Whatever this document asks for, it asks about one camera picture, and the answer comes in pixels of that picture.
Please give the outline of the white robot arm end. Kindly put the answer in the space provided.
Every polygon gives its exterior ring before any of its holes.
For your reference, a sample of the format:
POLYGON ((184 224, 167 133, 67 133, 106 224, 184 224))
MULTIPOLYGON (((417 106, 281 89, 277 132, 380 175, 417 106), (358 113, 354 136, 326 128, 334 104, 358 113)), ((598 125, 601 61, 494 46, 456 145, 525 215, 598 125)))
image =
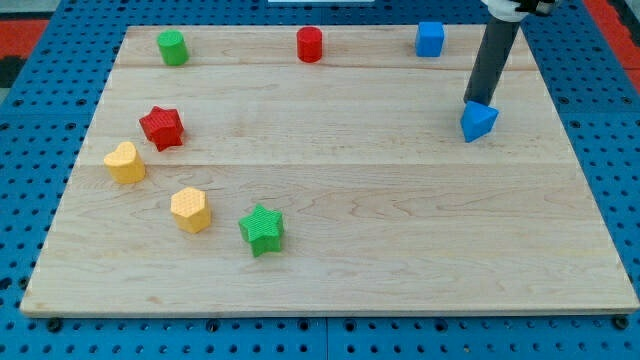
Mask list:
POLYGON ((521 22, 528 15, 549 16, 561 0, 481 0, 489 13, 504 22, 521 22))

